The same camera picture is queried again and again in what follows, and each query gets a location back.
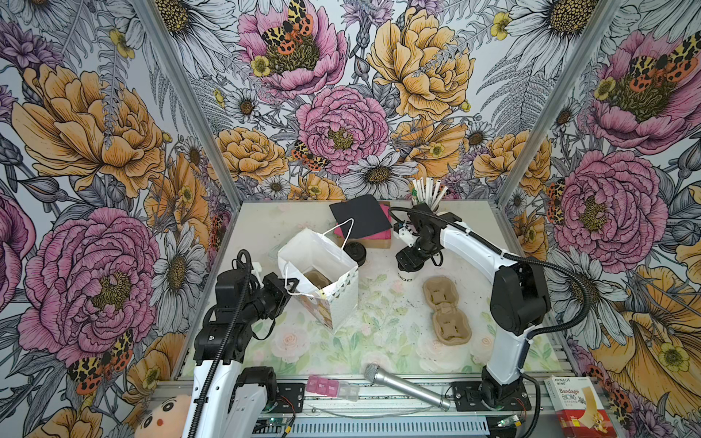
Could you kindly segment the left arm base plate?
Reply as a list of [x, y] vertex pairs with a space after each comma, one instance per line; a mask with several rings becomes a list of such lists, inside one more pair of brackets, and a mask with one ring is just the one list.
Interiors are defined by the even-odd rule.
[[278, 383], [275, 397], [264, 408], [264, 414], [300, 414], [305, 392], [305, 383]]

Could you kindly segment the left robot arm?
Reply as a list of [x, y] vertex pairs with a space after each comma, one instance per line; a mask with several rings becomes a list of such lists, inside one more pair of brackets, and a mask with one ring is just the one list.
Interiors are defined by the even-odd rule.
[[244, 366], [253, 326], [272, 325], [299, 284], [274, 273], [259, 278], [253, 259], [241, 249], [232, 268], [217, 276], [217, 302], [195, 337], [195, 370], [184, 437], [250, 437], [258, 418], [277, 400], [277, 377], [270, 367]]

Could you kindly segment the pastel patterned gift bag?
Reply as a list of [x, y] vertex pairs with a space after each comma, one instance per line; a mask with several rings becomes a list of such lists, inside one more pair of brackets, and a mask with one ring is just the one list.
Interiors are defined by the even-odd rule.
[[277, 252], [282, 277], [298, 281], [291, 295], [332, 332], [359, 304], [359, 264], [347, 252], [349, 239], [335, 237], [340, 228], [324, 233], [304, 228]]

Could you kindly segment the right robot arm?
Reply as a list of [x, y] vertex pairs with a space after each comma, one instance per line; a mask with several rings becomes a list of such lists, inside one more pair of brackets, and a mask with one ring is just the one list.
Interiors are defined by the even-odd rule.
[[[400, 273], [414, 274], [426, 261], [448, 250], [489, 280], [489, 309], [498, 328], [492, 356], [481, 373], [480, 400], [490, 409], [504, 405], [517, 394], [533, 339], [573, 329], [590, 313], [586, 286], [569, 268], [513, 254], [473, 231], [457, 215], [438, 215], [427, 204], [392, 207], [389, 214], [394, 220], [394, 233], [406, 244], [396, 255]], [[548, 270], [571, 280], [582, 293], [582, 304], [573, 317], [545, 327], [543, 320], [551, 311]]]

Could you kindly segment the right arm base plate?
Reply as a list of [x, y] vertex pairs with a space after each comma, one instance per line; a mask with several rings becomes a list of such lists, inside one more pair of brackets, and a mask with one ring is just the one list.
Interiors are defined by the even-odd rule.
[[480, 381], [454, 381], [450, 392], [458, 412], [507, 412], [530, 411], [531, 400], [525, 385], [518, 381], [513, 392], [498, 395], [493, 390], [483, 390]]

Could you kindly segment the black cup lid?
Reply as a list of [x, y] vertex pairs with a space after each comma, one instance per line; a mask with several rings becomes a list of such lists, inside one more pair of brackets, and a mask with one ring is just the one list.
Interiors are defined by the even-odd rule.
[[398, 269], [407, 273], [420, 271], [427, 257], [416, 247], [407, 246], [396, 254]]

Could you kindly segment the brown pulp cup carrier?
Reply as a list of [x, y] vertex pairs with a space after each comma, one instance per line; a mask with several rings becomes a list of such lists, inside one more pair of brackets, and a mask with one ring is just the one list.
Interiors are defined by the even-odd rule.
[[426, 303], [431, 308], [434, 334], [447, 346], [465, 345], [472, 338], [467, 315], [459, 308], [456, 284], [448, 277], [429, 277], [423, 284]]

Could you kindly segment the stack of black lids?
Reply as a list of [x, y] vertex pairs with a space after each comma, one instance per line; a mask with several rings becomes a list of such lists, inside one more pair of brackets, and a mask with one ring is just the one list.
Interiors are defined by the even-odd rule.
[[347, 243], [344, 252], [358, 265], [363, 266], [367, 259], [367, 249], [359, 242]]

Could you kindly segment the white paper coffee cup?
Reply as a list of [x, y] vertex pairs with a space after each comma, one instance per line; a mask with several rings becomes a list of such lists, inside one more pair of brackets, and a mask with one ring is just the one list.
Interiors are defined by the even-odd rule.
[[417, 271], [405, 271], [405, 270], [401, 270], [401, 269], [398, 270], [399, 279], [401, 279], [402, 281], [405, 281], [405, 282], [414, 281], [416, 279], [417, 275], [418, 275]]

